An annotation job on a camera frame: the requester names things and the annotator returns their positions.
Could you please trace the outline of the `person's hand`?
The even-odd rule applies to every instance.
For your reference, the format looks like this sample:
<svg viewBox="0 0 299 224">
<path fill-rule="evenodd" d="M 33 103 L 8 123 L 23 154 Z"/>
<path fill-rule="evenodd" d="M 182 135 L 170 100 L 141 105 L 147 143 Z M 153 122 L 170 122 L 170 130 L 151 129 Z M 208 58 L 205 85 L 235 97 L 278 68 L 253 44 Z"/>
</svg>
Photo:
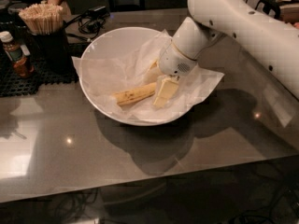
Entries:
<svg viewBox="0 0 299 224">
<path fill-rule="evenodd" d="M 54 6 L 59 6 L 61 2 L 59 0 L 42 0 L 40 4 L 49 4 Z"/>
</svg>

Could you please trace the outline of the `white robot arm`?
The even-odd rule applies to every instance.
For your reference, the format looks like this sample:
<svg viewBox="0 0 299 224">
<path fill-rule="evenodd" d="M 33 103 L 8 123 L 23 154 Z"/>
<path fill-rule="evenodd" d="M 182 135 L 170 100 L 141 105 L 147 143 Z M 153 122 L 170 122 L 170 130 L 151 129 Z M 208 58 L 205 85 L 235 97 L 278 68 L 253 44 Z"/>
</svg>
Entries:
<svg viewBox="0 0 299 224">
<path fill-rule="evenodd" d="M 234 39 L 285 89 L 299 98 L 299 30 L 248 6 L 244 0 L 187 0 L 190 15 L 160 51 L 164 75 L 184 77 L 200 53 L 225 34 Z"/>
</svg>

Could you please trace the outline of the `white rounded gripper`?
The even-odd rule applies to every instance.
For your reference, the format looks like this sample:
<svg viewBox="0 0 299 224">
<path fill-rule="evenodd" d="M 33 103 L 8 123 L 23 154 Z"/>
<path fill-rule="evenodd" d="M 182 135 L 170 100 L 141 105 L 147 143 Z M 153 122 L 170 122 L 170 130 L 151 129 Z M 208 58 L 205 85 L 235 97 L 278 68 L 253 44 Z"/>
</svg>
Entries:
<svg viewBox="0 0 299 224">
<path fill-rule="evenodd" d="M 163 74 L 169 75 L 158 79 L 153 105 L 157 108 L 164 107 L 177 92 L 179 77 L 187 76 L 196 65 L 196 60 L 183 55 L 173 43 L 165 45 L 158 61 L 155 60 L 144 75 L 146 84 L 155 82 Z"/>
</svg>

